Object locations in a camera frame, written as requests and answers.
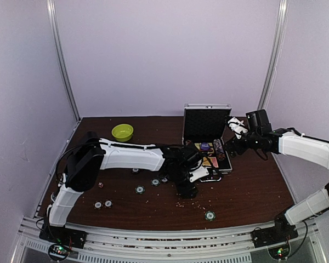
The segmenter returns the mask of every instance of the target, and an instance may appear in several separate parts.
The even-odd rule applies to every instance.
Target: open case
[[[184,107],[183,143],[195,143],[200,151],[207,153],[222,174],[229,174],[232,171],[229,155],[223,149],[222,139],[226,126],[225,119],[230,112],[229,104],[185,104]],[[203,165],[210,166],[207,160]],[[211,168],[208,170],[211,175],[215,174]]]

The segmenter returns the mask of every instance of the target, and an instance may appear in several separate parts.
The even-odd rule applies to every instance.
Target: white wall
[[[56,1],[81,116],[182,115],[184,103],[256,109],[278,0]]]
[[[329,140],[329,1],[290,1],[285,41],[268,105],[274,128],[296,127]],[[278,156],[296,200],[324,187],[329,171]],[[317,225],[329,254],[329,212]]]
[[[74,125],[46,1],[0,1],[0,263]]]

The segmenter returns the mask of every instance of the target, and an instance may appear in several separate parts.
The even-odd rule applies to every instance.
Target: yellow-green bowl
[[[125,142],[129,141],[133,136],[134,129],[129,124],[120,124],[112,129],[112,136],[117,141]]]

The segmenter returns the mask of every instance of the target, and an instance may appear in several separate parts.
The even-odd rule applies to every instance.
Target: case lid
[[[210,142],[221,138],[229,104],[185,104],[183,141]]]

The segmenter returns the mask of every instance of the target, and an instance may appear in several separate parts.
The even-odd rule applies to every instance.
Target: dark brown tabletop
[[[101,138],[113,140],[114,126],[128,123],[134,127],[129,143],[179,144],[183,130],[182,117],[117,117],[84,118],[69,147],[76,145],[89,130]],[[224,140],[233,133],[226,129]],[[194,199],[180,199],[173,183],[151,185],[158,173],[130,169],[101,170],[97,184],[85,192],[72,209],[68,222],[127,230],[199,230],[249,225],[273,220],[274,216],[293,204],[284,179],[271,155],[260,159],[252,150],[231,159],[233,171],[220,182],[197,183],[199,193]],[[145,187],[142,195],[135,193],[138,185]],[[50,183],[39,216],[43,216],[55,191]],[[96,201],[113,201],[112,208],[94,209]],[[216,214],[214,221],[205,220],[205,212]]]

